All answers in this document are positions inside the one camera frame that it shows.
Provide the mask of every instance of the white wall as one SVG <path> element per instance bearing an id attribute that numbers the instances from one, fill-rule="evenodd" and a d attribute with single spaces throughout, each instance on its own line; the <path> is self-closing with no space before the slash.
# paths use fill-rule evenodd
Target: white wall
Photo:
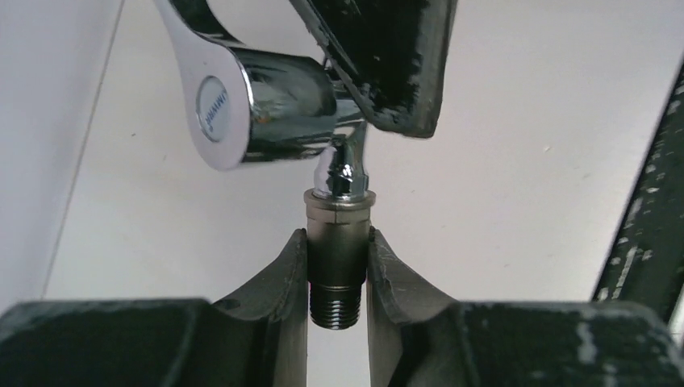
<path id="1" fill-rule="evenodd" d="M 320 56 L 285 0 L 211 4 L 248 44 Z M 587 299 L 683 36 L 679 0 L 461 0 L 436 137 L 369 137 L 373 224 L 456 298 Z M 49 298 L 218 298 L 305 224 L 314 161 L 217 173 L 184 122 L 164 26 L 152 2 L 128 1 Z M 0 219 L 3 232 L 14 224 Z M 363 323 L 346 332 L 311 326 L 310 385 L 368 385 L 368 376 Z"/>
<path id="2" fill-rule="evenodd" d="M 0 1 L 0 312 L 43 294 L 120 5 Z"/>

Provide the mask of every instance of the chrome handle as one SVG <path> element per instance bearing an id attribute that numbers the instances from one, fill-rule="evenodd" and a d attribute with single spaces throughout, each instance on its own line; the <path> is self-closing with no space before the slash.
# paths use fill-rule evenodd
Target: chrome handle
<path id="1" fill-rule="evenodd" d="M 155 2 L 180 68 L 192 140 L 212 168 L 317 156 L 338 121 L 361 116 L 315 60 L 245 47 L 206 0 Z"/>

